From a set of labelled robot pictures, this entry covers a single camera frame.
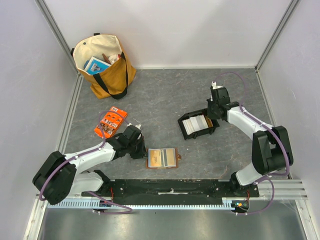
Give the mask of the black card box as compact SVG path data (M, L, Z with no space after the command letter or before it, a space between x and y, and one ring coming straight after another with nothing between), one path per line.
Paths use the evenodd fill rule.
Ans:
M212 135L220 126L217 120L208 117L207 108L186 113L177 122L185 140Z

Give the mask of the brown leather card holder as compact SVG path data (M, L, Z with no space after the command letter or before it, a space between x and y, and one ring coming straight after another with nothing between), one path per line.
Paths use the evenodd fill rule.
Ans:
M147 169L175 169L182 159L177 148L149 148L147 150Z

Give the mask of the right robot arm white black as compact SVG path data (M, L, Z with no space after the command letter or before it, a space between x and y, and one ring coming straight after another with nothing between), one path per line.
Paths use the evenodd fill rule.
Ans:
M251 163L231 175L230 193L240 197L249 185L257 185L273 176L287 176L294 162L287 129L267 124L237 101L231 102L228 90L223 86L216 86L213 82L210 92L208 117L236 126L252 141Z

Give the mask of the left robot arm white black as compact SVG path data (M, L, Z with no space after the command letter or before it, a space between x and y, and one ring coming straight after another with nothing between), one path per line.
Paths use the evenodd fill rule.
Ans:
M124 132L105 138L100 144L85 150L68 154L52 152L32 183L39 190L39 199L51 205L87 191L103 197L110 192L110 180L101 170L90 169L125 155L135 160L144 158L146 154L141 125L129 124Z

